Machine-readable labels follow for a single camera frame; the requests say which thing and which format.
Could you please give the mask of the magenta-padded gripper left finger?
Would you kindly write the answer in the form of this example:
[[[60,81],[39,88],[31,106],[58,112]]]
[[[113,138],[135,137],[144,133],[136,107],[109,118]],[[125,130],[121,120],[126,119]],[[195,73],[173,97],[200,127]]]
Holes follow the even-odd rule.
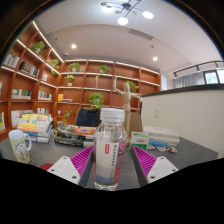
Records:
[[[48,172],[79,186],[86,186],[93,163],[92,152],[93,147],[88,147],[71,157],[62,156]]]

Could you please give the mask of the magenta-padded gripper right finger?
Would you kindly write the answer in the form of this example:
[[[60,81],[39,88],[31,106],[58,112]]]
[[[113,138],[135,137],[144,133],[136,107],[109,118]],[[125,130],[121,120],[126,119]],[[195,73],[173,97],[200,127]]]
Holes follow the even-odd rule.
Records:
[[[132,146],[131,155],[141,187],[178,171],[166,157],[155,157],[135,145]]]

